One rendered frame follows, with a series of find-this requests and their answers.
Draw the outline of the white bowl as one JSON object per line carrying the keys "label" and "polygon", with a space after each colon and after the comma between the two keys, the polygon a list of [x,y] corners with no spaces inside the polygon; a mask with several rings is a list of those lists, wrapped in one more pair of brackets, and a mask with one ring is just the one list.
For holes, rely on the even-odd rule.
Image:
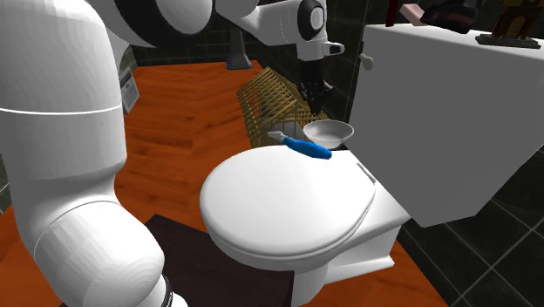
{"label": "white bowl", "polygon": [[354,128],[339,120],[321,119],[305,125],[303,133],[317,145],[335,149],[343,145],[354,134]]}

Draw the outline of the dark red upright item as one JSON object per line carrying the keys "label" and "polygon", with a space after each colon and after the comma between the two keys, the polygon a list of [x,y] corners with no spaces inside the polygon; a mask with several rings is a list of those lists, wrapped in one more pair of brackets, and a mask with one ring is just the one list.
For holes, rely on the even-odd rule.
{"label": "dark red upright item", "polygon": [[396,23],[399,0],[389,0],[388,10],[385,19],[385,26],[392,27]]}

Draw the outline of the pink box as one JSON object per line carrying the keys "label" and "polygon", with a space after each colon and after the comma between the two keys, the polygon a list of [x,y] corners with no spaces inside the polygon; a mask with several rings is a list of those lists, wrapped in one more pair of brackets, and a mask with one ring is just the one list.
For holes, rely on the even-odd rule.
{"label": "pink box", "polygon": [[425,23],[420,21],[424,15],[424,10],[416,3],[406,3],[401,6],[399,13],[413,26],[425,26]]}

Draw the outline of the white toilet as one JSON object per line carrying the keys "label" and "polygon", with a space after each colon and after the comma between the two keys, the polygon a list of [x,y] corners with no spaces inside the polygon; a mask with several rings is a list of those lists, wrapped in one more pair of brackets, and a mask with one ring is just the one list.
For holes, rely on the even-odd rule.
{"label": "white toilet", "polygon": [[343,150],[238,153],[205,180],[201,217],[229,257],[293,271],[291,303],[392,266],[401,226],[476,215],[544,146],[544,40],[483,45],[432,26],[369,25]]}

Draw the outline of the black and pink shoe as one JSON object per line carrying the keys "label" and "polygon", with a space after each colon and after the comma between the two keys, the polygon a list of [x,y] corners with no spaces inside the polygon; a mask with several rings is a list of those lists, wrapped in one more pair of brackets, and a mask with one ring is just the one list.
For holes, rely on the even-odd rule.
{"label": "black and pink shoe", "polygon": [[479,16],[486,0],[439,0],[425,10],[419,21],[459,34],[467,34]]}

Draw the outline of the grey slatted panel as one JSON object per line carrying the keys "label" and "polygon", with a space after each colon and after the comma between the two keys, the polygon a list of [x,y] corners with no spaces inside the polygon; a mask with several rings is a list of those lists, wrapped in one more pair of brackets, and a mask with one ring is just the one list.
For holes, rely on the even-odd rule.
{"label": "grey slatted panel", "polygon": [[133,72],[130,67],[125,68],[125,70],[119,74],[119,85],[123,111],[125,114],[128,114],[139,99],[139,90],[136,86]]}

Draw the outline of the brown figure on dark base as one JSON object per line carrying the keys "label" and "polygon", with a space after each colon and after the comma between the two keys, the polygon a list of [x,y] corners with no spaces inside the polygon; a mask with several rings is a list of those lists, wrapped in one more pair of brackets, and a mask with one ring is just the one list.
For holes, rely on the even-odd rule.
{"label": "brown figure on dark base", "polygon": [[479,44],[524,49],[540,49],[528,36],[537,17],[544,11],[544,0],[501,0],[504,10],[490,34],[479,34]]}

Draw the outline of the dark robot stand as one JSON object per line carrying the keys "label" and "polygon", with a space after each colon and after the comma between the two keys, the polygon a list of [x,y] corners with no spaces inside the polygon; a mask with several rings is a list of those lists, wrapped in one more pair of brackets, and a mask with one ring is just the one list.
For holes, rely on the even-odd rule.
{"label": "dark robot stand", "polygon": [[209,234],[154,215],[146,222],[164,273],[188,307],[291,307],[294,273],[255,269],[225,255]]}

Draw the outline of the blue handled kitchen tool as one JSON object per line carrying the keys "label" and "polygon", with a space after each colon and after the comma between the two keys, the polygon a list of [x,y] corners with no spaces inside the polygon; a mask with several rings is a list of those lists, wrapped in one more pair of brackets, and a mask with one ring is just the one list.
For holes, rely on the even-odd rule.
{"label": "blue handled kitchen tool", "polygon": [[296,140],[280,131],[270,131],[267,132],[267,135],[300,154],[324,160],[328,160],[332,157],[332,152],[329,149],[319,146],[313,142]]}

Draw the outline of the grey pedestal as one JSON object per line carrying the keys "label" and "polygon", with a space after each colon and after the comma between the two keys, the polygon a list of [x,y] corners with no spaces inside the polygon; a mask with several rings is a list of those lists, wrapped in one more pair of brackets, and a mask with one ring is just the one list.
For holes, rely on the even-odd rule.
{"label": "grey pedestal", "polygon": [[225,66],[228,70],[247,70],[253,67],[245,52],[241,29],[236,26],[229,29],[229,48]]}

